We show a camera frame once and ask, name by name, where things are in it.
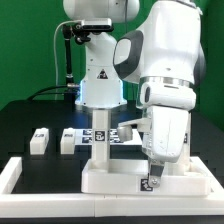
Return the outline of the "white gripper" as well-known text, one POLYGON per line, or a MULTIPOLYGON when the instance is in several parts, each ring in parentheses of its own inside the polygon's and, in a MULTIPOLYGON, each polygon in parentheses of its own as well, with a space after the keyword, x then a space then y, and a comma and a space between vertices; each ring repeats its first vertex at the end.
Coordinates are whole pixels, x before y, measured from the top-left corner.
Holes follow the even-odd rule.
POLYGON ((164 170, 163 162, 175 163, 181 154, 189 113, 162 106, 147 109, 149 130, 143 135, 142 151, 148 160, 148 185, 158 188, 164 170))

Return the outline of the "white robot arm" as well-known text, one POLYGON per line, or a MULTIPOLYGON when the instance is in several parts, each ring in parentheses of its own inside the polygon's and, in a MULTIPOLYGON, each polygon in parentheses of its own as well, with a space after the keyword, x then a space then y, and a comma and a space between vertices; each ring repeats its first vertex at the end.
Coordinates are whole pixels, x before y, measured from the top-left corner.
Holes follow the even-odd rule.
POLYGON ((178 161, 192 86, 204 72, 200 9, 192 0, 156 0, 146 20, 114 46, 111 65, 118 77, 138 86, 136 121, 144 127, 142 150, 148 156, 148 183, 158 187, 166 163, 178 161))

